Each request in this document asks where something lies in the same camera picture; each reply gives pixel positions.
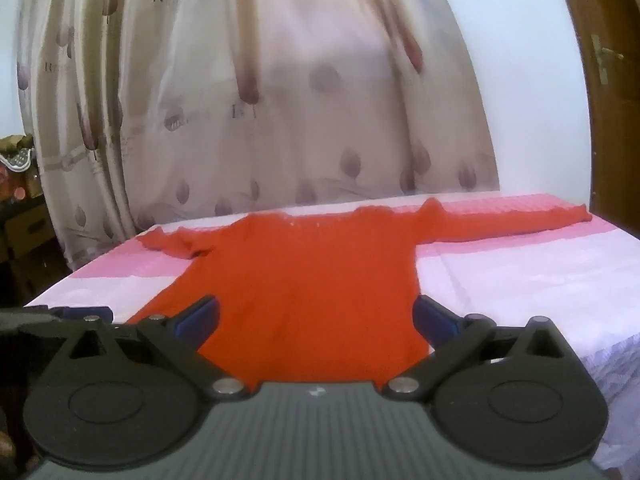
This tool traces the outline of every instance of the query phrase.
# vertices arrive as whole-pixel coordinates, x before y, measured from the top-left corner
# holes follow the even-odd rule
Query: circular cover
[[[608,411],[596,385],[574,366],[527,356],[468,368],[436,391],[433,416],[457,446],[501,465],[545,468],[583,459],[604,434]]]
[[[27,398],[25,427],[42,454],[75,467],[126,468],[173,447],[195,424],[196,391],[182,378],[92,361],[77,360],[73,373],[56,374]]]

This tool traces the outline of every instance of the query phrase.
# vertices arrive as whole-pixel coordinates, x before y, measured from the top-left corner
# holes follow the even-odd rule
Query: long-sleeve shirt
[[[454,214],[429,199],[414,212],[368,206],[323,216],[251,214],[216,230],[156,228],[139,238],[144,246],[193,263],[132,321],[172,316],[212,294],[220,323],[200,352],[249,387],[261,381],[380,385],[428,354],[412,323],[420,293],[416,245],[590,219],[585,206]]]

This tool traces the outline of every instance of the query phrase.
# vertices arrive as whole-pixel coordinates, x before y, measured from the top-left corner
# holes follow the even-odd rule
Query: white logo
[[[326,390],[322,386],[316,386],[312,390],[309,390],[309,395],[314,397],[323,396],[326,393]]]

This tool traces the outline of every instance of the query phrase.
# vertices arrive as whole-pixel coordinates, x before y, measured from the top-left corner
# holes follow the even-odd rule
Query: silver bolt
[[[224,379],[218,379],[213,383],[213,390],[217,394],[221,395],[235,395],[239,394],[244,389],[244,384],[238,379],[233,377],[225,377]]]
[[[388,382],[389,389],[396,394],[412,394],[420,383],[412,377],[396,377]]]

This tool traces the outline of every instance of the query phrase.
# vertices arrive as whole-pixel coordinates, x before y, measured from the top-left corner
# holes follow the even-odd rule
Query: pink stripe
[[[488,238],[474,242],[437,242],[429,245],[421,245],[416,248],[415,253],[418,258],[441,256],[442,254],[481,253],[483,251],[493,251],[496,249],[545,244],[555,240],[570,240],[572,238],[607,233],[615,229],[616,227],[612,224],[604,221],[602,218],[594,216],[590,222],[582,222],[554,231],[543,231],[529,235],[503,238]]]
[[[540,211],[558,206],[570,206],[570,204],[548,194],[536,194],[527,196],[498,197],[468,199],[458,202],[446,202],[444,207],[451,212],[468,213],[491,213],[501,211]],[[406,206],[397,208],[398,211],[415,210],[417,206]],[[473,242],[475,244],[498,243],[496,240],[481,240]],[[469,244],[456,244],[457,251],[463,251]],[[429,251],[428,246],[418,248],[418,254]],[[110,251],[81,269],[74,272],[73,278],[126,278],[127,276],[138,276],[140,278],[154,277],[177,277],[180,276],[189,266],[190,261],[167,256],[159,251],[146,250],[135,238],[128,240],[119,247]]]

